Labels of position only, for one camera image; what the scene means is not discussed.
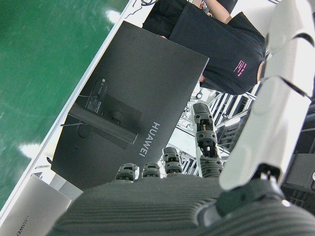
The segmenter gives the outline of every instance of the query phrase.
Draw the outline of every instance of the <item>black cable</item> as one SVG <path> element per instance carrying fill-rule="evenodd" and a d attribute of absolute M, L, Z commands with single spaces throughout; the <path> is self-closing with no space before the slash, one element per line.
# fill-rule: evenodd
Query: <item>black cable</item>
<path fill-rule="evenodd" d="M 272 2 L 273 4 L 278 4 L 280 1 L 278 0 L 268 0 L 269 2 Z"/>
<path fill-rule="evenodd" d="M 149 2 L 146 2 L 144 0 L 141 0 L 141 5 L 142 6 L 150 6 L 150 5 L 153 5 L 154 3 L 156 3 L 158 0 L 150 0 Z"/>
<path fill-rule="evenodd" d="M 125 19 L 127 19 L 129 16 L 135 14 L 137 11 L 140 11 L 141 9 L 142 9 L 142 6 L 141 6 L 139 9 L 137 9 L 136 11 L 134 11 L 133 13 L 130 13 L 129 15 L 127 15 L 127 16 L 125 17 Z"/>

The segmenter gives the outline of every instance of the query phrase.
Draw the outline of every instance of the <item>ribbed gray surface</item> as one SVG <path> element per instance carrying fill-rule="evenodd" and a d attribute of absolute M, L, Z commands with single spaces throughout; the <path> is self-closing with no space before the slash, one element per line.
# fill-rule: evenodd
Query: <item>ribbed gray surface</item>
<path fill-rule="evenodd" d="M 48 236 L 315 236 L 313 215 L 273 199 L 196 226 L 199 206 L 220 192 L 218 179 L 186 175 L 108 183 L 84 192 Z"/>
<path fill-rule="evenodd" d="M 182 174 L 108 183 L 85 191 L 55 228 L 74 233 L 196 228 L 193 214 L 199 202 L 217 198 L 220 192 L 217 178 Z"/>
<path fill-rule="evenodd" d="M 315 218 L 296 206 L 265 200 L 236 210 L 198 235 L 315 236 Z"/>

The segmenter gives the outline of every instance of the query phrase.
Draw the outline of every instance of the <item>person's arm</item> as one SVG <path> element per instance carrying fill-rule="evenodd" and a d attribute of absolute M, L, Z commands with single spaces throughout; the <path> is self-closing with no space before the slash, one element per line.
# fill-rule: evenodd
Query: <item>person's arm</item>
<path fill-rule="evenodd" d="M 217 20 L 227 24 L 231 19 L 230 13 L 217 0 L 205 0 L 212 16 Z"/>

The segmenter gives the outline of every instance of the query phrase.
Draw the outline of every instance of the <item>person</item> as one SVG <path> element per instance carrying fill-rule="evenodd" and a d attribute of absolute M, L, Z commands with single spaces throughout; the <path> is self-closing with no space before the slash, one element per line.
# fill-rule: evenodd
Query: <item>person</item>
<path fill-rule="evenodd" d="M 205 2 L 212 17 L 186 0 L 159 0 L 142 28 L 208 56 L 203 88 L 243 94 L 260 80 L 265 38 L 243 12 L 232 18 L 216 0 Z"/>

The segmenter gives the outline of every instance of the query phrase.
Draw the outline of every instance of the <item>cable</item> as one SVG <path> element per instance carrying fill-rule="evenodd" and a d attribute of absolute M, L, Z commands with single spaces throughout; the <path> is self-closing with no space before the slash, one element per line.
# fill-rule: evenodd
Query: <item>cable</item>
<path fill-rule="evenodd" d="M 93 98 L 98 98 L 98 95 L 94 95 L 94 96 L 79 95 L 79 97 L 93 97 Z"/>
<path fill-rule="evenodd" d="M 146 2 L 144 0 L 141 0 L 141 5 L 142 6 L 150 6 L 150 5 L 153 5 L 154 3 L 156 3 L 158 0 L 150 0 L 149 2 Z"/>
<path fill-rule="evenodd" d="M 80 125 L 80 124 L 84 124 L 84 122 L 75 123 L 75 124 L 61 124 L 60 126 L 65 127 L 65 126 L 74 126 L 74 125 Z"/>
<path fill-rule="evenodd" d="M 281 2 L 281 0 L 268 0 L 269 2 L 272 2 L 273 4 L 278 4 L 279 2 Z"/>

